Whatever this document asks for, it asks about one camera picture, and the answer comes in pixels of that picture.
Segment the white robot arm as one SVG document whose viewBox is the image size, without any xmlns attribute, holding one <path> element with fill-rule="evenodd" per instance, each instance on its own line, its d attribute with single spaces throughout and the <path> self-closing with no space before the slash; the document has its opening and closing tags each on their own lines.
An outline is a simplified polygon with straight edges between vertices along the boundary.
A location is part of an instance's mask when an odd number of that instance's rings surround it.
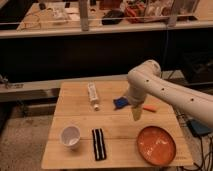
<svg viewBox="0 0 213 171">
<path fill-rule="evenodd" d="M 155 60 L 147 60 L 128 72 L 125 96 L 132 107 L 142 105 L 150 94 L 213 129 L 213 95 L 171 83 L 160 74 L 160 65 Z"/>
</svg>

